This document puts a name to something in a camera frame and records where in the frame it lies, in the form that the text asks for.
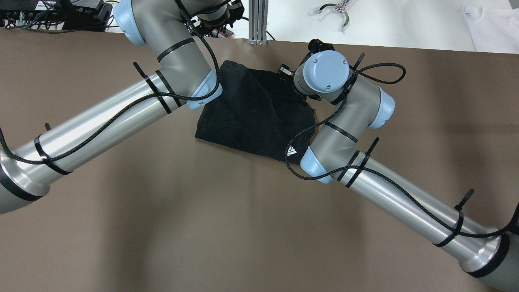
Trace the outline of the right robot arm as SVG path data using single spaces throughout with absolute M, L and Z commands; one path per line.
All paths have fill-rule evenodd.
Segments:
M 341 131 L 324 127 L 313 151 L 325 169 L 358 166 L 380 137 L 362 170 L 348 170 L 332 187 L 364 203 L 359 218 L 367 230 L 352 247 L 367 244 L 353 258 L 366 273 L 369 291 L 518 290 L 518 236 L 457 236 L 443 247 L 450 230 L 422 207 L 474 234 L 505 227 L 518 204 L 518 56 L 485 52 L 388 48 L 367 50 L 360 67 L 396 63 L 406 75 L 382 84 L 395 100 L 384 126 L 375 118 L 374 95 L 348 99 Z

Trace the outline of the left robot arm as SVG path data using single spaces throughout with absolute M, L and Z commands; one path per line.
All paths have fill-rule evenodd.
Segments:
M 224 19 L 226 0 L 122 0 L 114 18 L 136 45 L 148 45 L 161 68 L 11 151 L 1 139 L 1 213 L 48 194 L 50 185 L 174 110 L 203 107 L 222 94 L 193 36 L 191 18 Z

